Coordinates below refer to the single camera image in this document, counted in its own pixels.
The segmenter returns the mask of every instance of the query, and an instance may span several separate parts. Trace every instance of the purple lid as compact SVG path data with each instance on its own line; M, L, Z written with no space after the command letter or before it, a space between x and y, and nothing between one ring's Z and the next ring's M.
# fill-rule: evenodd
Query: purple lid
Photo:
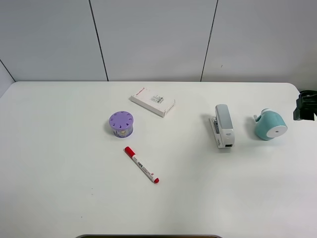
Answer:
M129 112L120 111L112 114L109 124L114 130L125 130L132 126L133 116Z

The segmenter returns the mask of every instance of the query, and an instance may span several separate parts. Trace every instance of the black object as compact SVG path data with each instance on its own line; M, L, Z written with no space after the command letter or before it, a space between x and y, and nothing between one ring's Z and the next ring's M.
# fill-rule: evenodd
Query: black object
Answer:
M314 114L317 116L317 91L302 91L296 104L297 107L293 113L294 120L314 120Z

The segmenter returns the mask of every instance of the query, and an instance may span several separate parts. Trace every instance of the white box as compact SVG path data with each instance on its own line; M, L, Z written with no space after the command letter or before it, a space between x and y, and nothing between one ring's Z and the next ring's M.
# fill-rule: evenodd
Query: white box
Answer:
M148 88L142 88L137 94L132 95L130 100L162 118L175 105L174 99L166 98Z

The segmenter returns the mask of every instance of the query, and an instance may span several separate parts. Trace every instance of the white table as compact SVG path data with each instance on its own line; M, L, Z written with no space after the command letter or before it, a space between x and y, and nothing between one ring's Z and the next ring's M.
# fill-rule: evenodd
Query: white table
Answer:
M143 86L176 99L165 118L128 100ZM0 99L0 237L316 237L317 122L293 121L298 94L286 83L14 83ZM232 117L230 150L208 121L217 104ZM285 135L253 134L264 108L282 115ZM107 126L121 110L135 120L124 139Z

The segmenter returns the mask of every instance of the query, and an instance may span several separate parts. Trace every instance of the red marker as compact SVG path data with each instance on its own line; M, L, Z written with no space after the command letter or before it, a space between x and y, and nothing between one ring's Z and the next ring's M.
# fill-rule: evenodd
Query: red marker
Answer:
M159 179L154 176L153 173L150 173L142 164L141 162L137 159L135 156L135 153L131 148L125 147L124 151L131 157L131 159L135 162L135 164L145 173L145 175L153 182L153 183L158 183Z

